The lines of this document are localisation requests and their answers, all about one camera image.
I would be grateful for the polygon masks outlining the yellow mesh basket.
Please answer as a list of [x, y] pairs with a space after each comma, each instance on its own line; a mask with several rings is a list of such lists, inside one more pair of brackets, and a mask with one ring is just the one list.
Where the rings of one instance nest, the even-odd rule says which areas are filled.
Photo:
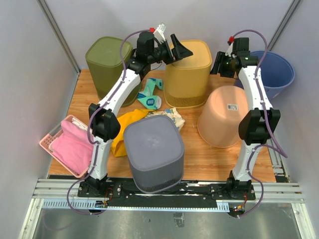
[[164, 98], [175, 108], [194, 108], [204, 104], [212, 65], [211, 52], [202, 40], [184, 40], [193, 55], [166, 66]]

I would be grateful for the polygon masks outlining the blue plastic bucket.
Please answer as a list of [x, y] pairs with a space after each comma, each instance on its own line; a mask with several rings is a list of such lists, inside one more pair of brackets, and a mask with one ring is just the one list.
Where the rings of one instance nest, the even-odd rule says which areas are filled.
[[294, 81], [295, 71], [285, 58], [268, 51], [261, 64], [261, 76], [265, 92], [270, 100]]

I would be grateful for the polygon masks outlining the green mesh basket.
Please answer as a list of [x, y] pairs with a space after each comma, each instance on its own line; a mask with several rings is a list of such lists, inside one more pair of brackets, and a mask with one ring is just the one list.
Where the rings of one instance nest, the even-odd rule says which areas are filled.
[[123, 71], [120, 53], [128, 61], [133, 51], [130, 42], [125, 42], [120, 50], [122, 39], [115, 37], [99, 38], [87, 51], [85, 59], [90, 70], [99, 99], [103, 99]]

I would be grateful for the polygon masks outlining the peach plastic bucket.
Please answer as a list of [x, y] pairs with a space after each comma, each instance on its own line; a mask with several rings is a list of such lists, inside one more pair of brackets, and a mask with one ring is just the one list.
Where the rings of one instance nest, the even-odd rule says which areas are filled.
[[238, 127], [248, 112], [243, 89], [222, 86], [208, 97], [197, 122], [199, 135], [208, 144], [228, 148], [239, 141]]

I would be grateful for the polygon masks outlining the grey plastic basket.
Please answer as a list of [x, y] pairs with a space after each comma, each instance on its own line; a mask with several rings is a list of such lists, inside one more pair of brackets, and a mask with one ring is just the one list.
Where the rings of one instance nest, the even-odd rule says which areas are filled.
[[130, 124], [124, 145], [133, 180], [143, 193], [159, 193], [182, 180], [184, 143], [169, 117], [156, 115]]

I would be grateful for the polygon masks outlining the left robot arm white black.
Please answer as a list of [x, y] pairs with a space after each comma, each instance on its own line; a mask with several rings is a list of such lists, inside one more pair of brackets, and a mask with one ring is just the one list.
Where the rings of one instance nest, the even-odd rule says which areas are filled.
[[83, 181], [96, 197], [107, 191], [107, 162], [113, 140], [120, 132], [117, 114], [131, 91], [151, 70], [151, 64], [172, 64], [193, 55], [193, 52], [171, 34], [170, 48], [163, 33], [153, 28], [136, 31], [139, 36], [135, 53], [128, 61], [122, 60], [122, 73], [109, 93], [98, 103], [89, 106], [87, 138], [93, 145], [90, 167]]

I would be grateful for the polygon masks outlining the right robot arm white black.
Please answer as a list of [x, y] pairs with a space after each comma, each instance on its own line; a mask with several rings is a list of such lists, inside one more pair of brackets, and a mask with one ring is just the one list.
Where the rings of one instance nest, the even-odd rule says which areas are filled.
[[242, 145], [237, 163], [224, 184], [210, 186], [210, 195], [212, 199], [254, 200], [252, 170], [261, 148], [274, 135], [281, 113], [267, 99], [258, 66], [260, 60], [251, 55], [249, 38], [231, 36], [228, 45], [226, 52], [217, 53], [210, 73], [228, 78], [237, 75], [249, 111], [239, 124]]

